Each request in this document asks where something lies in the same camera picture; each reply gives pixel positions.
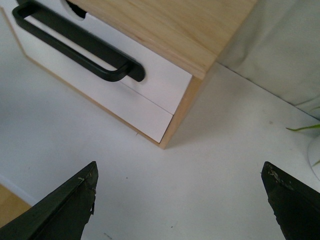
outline plant leaf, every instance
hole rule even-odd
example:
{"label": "plant leaf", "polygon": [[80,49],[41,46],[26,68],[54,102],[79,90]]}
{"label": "plant leaf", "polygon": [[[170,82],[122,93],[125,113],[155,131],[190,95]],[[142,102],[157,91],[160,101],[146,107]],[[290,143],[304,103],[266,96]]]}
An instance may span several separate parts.
{"label": "plant leaf", "polygon": [[320,109],[320,106],[312,108],[311,111],[314,111],[314,110],[317,110],[317,109]]}
{"label": "plant leaf", "polygon": [[292,128],[288,128],[286,127],[286,129],[290,130],[290,131],[300,131],[300,130],[305,130],[305,129],[320,129],[320,124],[316,124],[316,125],[312,125],[312,126],[305,126],[305,127],[300,127],[300,128],[296,128],[296,129],[292,129]]}
{"label": "plant leaf", "polygon": [[311,167],[314,167],[314,166],[317,165],[318,163],[320,163],[320,160],[317,161],[315,164],[313,164]]}

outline wooden floor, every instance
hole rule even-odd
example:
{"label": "wooden floor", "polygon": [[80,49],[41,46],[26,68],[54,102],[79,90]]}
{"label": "wooden floor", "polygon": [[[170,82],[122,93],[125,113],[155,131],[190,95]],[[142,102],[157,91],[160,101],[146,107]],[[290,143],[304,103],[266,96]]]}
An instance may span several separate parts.
{"label": "wooden floor", "polygon": [[0,228],[23,214],[31,206],[0,185]]}

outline white curtain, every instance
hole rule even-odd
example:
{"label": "white curtain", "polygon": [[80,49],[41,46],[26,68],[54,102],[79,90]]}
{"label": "white curtain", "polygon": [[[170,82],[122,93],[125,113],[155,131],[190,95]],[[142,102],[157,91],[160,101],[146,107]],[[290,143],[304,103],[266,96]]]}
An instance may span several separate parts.
{"label": "white curtain", "polygon": [[320,0],[260,0],[218,62],[320,119]]}

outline wooden cabinet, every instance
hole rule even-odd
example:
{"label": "wooden cabinet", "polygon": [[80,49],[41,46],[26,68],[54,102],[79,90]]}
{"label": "wooden cabinet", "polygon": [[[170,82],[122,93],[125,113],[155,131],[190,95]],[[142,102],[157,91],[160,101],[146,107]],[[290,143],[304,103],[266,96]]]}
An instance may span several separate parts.
{"label": "wooden cabinet", "polygon": [[[38,0],[143,65],[146,77],[107,82],[17,26],[2,3],[22,49],[32,61],[98,106],[165,148],[208,78],[219,53],[241,25],[255,0],[71,0],[87,11],[78,17],[65,0]],[[109,64],[26,18],[106,69]]]}

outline white drawer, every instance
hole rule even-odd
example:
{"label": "white drawer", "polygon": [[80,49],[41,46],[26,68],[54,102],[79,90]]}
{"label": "white drawer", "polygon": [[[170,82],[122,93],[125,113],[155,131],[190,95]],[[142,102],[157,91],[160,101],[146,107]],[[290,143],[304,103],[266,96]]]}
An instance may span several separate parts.
{"label": "white drawer", "polygon": [[[67,4],[62,4],[63,1],[38,2],[137,60],[145,69],[145,79],[137,82],[126,76],[119,82],[107,82],[99,78],[15,25],[11,11],[18,4],[14,1],[3,1],[1,4],[10,15],[10,21],[29,57],[159,143],[190,82],[191,74],[88,13],[84,20],[73,17]],[[30,21],[102,67],[114,69],[42,23]]]}

